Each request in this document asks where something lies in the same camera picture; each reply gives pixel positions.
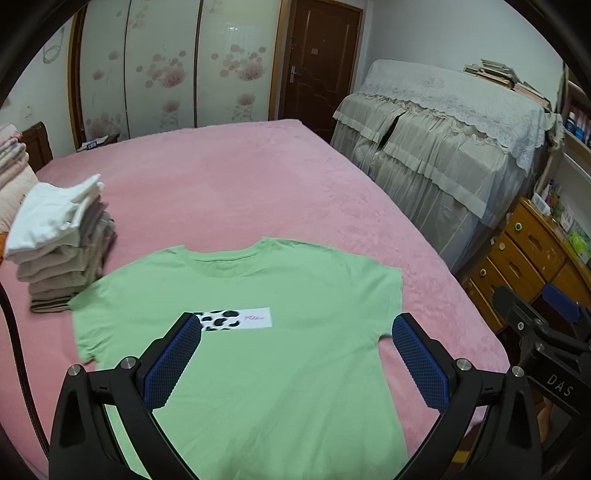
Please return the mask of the shelf with small items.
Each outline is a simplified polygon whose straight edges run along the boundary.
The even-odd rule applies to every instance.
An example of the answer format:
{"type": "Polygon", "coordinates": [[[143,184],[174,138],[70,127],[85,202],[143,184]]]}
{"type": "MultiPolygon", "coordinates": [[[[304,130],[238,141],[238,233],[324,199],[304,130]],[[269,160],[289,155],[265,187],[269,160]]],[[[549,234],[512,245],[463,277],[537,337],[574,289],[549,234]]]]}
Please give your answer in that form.
{"type": "Polygon", "coordinates": [[[579,259],[590,263],[590,98],[568,67],[555,112],[560,125],[548,137],[549,157],[536,196],[579,259]]]}

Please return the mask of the pink bed blanket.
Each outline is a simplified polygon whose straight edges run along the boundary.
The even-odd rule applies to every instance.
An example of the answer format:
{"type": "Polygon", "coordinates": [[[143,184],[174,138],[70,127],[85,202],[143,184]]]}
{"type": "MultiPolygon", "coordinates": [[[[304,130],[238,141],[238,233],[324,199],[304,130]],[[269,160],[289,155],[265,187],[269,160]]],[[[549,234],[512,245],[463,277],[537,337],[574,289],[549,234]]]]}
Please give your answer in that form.
{"type": "MultiPolygon", "coordinates": [[[[95,174],[116,231],[100,279],[177,246],[216,253],[265,238],[327,246],[399,269],[400,313],[410,313],[453,357],[486,371],[509,367],[504,347],[423,235],[367,175],[301,122],[144,136],[55,159],[37,177],[71,187],[95,174]]],[[[18,324],[34,403],[50,429],[71,365],[93,363],[101,370],[120,361],[99,368],[81,360],[71,308],[33,313],[14,263],[2,263],[1,282],[18,324]]],[[[438,413],[415,386],[391,330],[380,338],[378,352],[410,457],[438,413]]]]}

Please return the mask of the folded pink quilts pile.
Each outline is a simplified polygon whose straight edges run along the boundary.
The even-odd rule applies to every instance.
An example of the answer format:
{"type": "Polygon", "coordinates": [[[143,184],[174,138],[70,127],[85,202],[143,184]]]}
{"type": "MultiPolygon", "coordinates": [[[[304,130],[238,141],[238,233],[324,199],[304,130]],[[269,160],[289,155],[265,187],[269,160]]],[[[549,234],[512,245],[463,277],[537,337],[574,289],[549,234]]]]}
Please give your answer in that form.
{"type": "Polygon", "coordinates": [[[38,183],[29,166],[22,134],[12,124],[1,126],[0,235],[1,254],[12,224],[26,195],[38,183]]]}

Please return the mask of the wooden drawer cabinet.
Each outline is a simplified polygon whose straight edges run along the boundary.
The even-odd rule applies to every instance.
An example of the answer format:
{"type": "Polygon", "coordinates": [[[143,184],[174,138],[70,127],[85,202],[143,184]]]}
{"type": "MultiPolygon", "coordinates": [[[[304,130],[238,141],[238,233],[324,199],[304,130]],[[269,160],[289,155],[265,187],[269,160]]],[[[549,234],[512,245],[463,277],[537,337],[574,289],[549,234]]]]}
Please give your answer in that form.
{"type": "Polygon", "coordinates": [[[552,284],[583,307],[590,305],[590,269],[578,257],[559,224],[520,198],[494,244],[470,272],[463,288],[494,333],[506,322],[493,308],[496,288],[512,288],[536,300],[552,284]]]}

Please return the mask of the floral sliding wardrobe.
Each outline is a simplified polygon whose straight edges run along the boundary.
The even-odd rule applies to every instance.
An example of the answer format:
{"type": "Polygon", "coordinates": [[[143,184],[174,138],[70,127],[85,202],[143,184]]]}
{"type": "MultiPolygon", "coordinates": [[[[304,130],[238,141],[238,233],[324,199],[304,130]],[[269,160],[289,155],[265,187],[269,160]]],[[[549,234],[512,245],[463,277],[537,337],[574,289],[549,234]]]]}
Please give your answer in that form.
{"type": "Polygon", "coordinates": [[[75,146],[273,117],[286,1],[90,1],[71,21],[75,146]]]}

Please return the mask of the dark wooden headboard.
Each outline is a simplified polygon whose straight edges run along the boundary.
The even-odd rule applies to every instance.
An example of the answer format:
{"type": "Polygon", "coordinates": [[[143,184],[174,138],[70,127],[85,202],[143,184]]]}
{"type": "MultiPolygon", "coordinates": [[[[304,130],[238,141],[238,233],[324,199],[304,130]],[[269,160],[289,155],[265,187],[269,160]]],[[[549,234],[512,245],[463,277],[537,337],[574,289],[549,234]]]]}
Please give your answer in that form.
{"type": "Polygon", "coordinates": [[[47,130],[43,122],[37,122],[23,131],[22,142],[26,145],[29,165],[34,172],[38,172],[53,159],[47,130]]]}

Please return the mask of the lace-covered piano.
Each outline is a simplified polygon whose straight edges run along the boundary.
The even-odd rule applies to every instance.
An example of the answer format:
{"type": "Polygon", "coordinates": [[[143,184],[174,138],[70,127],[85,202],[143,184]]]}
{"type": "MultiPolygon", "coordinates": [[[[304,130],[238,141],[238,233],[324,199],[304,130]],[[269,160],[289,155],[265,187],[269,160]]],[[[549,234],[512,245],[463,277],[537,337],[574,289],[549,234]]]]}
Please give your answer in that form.
{"type": "Polygon", "coordinates": [[[377,60],[334,113],[331,144],[398,206],[452,272],[489,240],[564,145],[559,115],[505,87],[377,60]]]}

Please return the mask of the dark brown wooden door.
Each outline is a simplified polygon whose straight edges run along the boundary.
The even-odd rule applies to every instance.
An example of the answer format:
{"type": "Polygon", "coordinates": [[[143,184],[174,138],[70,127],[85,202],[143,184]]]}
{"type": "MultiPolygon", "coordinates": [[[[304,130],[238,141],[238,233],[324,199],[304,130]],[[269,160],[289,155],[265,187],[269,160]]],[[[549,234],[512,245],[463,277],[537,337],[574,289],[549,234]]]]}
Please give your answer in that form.
{"type": "Polygon", "coordinates": [[[294,1],[280,89],[280,119],[297,119],[325,141],[353,86],[363,10],[342,1],[294,1]]]}

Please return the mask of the stack of folded clothes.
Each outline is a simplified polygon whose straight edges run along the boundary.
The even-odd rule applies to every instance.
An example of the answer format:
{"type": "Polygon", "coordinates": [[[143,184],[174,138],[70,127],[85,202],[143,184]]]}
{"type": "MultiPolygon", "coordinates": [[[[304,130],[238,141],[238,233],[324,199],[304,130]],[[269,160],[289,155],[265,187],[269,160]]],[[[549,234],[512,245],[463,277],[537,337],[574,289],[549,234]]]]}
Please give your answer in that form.
{"type": "Polygon", "coordinates": [[[68,310],[102,275],[116,240],[103,188],[95,174],[71,187],[40,182],[24,196],[3,254],[26,284],[32,312],[68,310]]]}

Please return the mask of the stack of books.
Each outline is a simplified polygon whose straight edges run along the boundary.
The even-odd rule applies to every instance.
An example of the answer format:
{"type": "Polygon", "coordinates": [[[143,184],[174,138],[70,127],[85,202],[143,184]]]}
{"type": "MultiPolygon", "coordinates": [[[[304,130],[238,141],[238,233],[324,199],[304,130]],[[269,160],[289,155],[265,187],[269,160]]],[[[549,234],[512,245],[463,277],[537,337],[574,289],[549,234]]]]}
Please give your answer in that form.
{"type": "Polygon", "coordinates": [[[466,73],[481,77],[511,89],[539,103],[547,112],[552,111],[551,102],[527,82],[522,82],[515,70],[500,62],[482,59],[479,63],[466,64],[466,73]]]}

